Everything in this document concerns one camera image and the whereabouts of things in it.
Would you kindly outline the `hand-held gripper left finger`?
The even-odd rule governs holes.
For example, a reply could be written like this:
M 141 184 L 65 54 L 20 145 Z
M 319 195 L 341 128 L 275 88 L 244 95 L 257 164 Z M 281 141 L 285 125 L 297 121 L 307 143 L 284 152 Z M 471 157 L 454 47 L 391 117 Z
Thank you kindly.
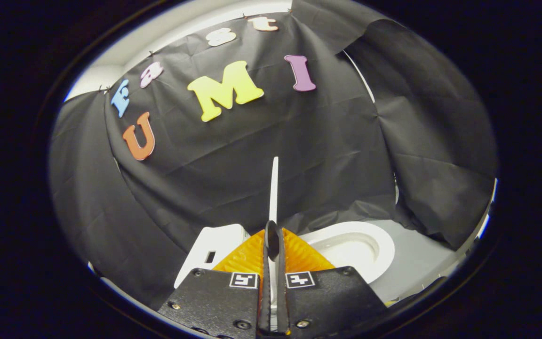
M 211 337 L 268 334 L 264 241 L 264 230 L 254 235 L 244 229 L 202 230 L 159 313 Z

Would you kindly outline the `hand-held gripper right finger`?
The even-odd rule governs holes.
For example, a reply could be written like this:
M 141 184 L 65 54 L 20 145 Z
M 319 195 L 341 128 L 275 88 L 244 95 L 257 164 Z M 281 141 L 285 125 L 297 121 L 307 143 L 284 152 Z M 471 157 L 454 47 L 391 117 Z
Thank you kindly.
M 344 336 L 387 313 L 354 267 L 335 267 L 290 230 L 282 229 L 280 240 L 279 335 Z

